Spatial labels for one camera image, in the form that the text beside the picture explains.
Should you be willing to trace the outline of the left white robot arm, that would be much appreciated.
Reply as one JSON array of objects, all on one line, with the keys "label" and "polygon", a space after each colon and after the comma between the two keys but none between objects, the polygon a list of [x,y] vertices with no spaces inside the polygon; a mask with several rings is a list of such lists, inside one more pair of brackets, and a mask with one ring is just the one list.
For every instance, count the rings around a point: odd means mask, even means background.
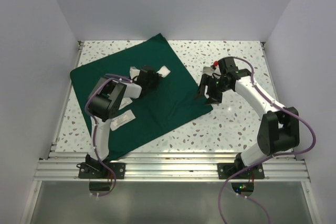
[{"label": "left white robot arm", "polygon": [[92,150],[87,154],[87,161],[93,162],[90,171],[97,178],[104,178],[109,172],[109,165],[104,161],[109,156],[111,124],[122,102],[144,97],[169,73],[164,66],[158,71],[151,66],[131,67],[128,77],[108,73],[98,80],[85,105],[92,122]]}]

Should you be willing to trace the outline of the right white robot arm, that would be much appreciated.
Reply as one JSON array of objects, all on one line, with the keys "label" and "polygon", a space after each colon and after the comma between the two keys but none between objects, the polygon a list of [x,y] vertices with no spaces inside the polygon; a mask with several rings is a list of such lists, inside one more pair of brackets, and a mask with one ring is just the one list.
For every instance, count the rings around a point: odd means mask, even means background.
[{"label": "right white robot arm", "polygon": [[229,169],[246,178],[262,159],[299,145],[299,120],[294,107],[285,107],[260,87],[252,66],[239,69],[235,61],[236,57],[225,57],[204,67],[195,97],[207,96],[206,104],[220,104],[224,92],[234,91],[258,114],[261,122],[256,144],[237,154]]}]

